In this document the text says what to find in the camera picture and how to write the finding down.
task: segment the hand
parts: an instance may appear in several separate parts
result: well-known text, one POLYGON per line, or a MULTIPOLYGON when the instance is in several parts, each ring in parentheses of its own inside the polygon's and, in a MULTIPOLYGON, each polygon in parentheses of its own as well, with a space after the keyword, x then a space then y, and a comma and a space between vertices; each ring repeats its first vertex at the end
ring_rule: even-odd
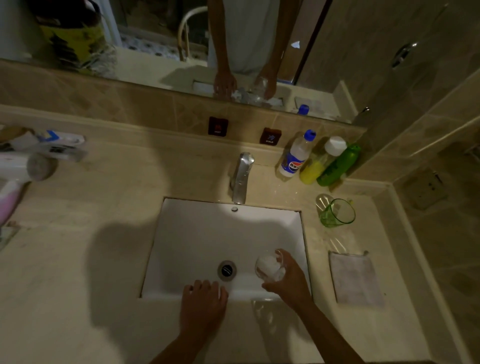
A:
POLYGON ((237 90, 237 80, 230 70, 218 70, 213 83, 213 90, 216 95, 225 98, 231 98, 232 94, 237 90))
POLYGON ((264 77, 267 80, 267 87, 265 90, 264 99, 269 100, 271 99, 276 92, 276 75, 277 72, 275 71, 274 67, 272 67, 269 63, 263 66, 262 70, 258 74, 255 84, 259 84, 261 82, 261 78, 264 77))
POLYGON ((218 282, 196 280, 194 285, 183 288, 180 310, 180 331, 206 340, 223 321, 227 307, 228 293, 218 282))
POLYGON ((268 292, 278 294, 290 308, 298 311, 305 304, 313 303, 305 274, 289 252, 283 249, 277 251, 283 256, 285 275, 282 280, 265 282, 262 287, 268 292))

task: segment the forearm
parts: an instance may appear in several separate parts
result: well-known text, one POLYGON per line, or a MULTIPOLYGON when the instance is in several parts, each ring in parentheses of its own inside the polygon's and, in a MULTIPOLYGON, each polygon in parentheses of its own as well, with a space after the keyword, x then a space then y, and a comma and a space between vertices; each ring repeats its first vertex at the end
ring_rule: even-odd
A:
POLYGON ((278 72, 282 54, 287 47, 293 25, 297 19, 299 0, 280 0, 278 19, 276 22, 275 43, 269 63, 278 72))
POLYGON ((205 340, 191 333, 180 333, 150 364, 191 364, 205 340))
POLYGON ((227 41, 225 38, 225 9, 222 0, 208 0, 208 21, 210 23, 210 36, 215 46, 218 69, 229 71, 227 41))
POLYGON ((325 364, 364 363, 322 311, 313 303, 296 310, 325 364))

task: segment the bathroom sink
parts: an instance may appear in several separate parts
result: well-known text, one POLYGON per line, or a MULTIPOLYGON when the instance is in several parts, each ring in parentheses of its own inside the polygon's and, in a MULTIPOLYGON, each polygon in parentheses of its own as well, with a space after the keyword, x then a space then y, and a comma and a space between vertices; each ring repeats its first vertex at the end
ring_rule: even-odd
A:
POLYGON ((208 279, 231 301, 277 300, 254 271, 257 257, 276 248, 293 255, 310 285, 299 212, 166 198, 142 298, 178 299, 186 284, 208 279))

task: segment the glass cup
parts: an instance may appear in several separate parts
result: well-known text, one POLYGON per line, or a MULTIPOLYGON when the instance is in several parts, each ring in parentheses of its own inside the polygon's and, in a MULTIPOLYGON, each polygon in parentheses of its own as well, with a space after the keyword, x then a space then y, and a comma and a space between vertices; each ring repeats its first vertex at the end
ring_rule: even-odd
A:
POLYGON ((355 220, 355 210, 352 205, 341 198, 332 200, 320 214, 320 222, 327 228, 351 224, 355 220))
POLYGON ((255 262, 255 274, 264 282, 276 282, 282 280, 285 275, 283 255, 279 250, 265 252, 255 262))

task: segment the chrome faucet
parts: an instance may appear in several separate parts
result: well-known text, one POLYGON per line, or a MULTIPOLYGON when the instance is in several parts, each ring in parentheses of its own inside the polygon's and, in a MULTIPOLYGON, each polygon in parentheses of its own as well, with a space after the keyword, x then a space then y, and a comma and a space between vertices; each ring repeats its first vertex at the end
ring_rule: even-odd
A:
POLYGON ((248 175, 252 169, 255 158, 250 153, 241 153, 235 173, 230 180, 230 188, 232 189, 232 201, 234 204, 243 205, 247 198, 247 182, 248 175))

